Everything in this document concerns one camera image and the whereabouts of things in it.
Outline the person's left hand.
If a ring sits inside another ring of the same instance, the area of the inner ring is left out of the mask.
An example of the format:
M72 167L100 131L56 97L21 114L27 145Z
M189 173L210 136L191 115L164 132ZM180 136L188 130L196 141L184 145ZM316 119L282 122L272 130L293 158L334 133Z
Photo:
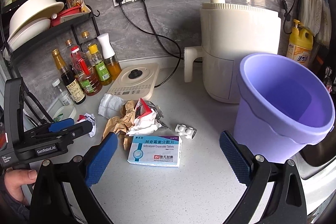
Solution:
M4 176L4 183L9 195L23 205L28 205L29 202L23 194L22 186L34 184L37 175L34 169L8 169Z

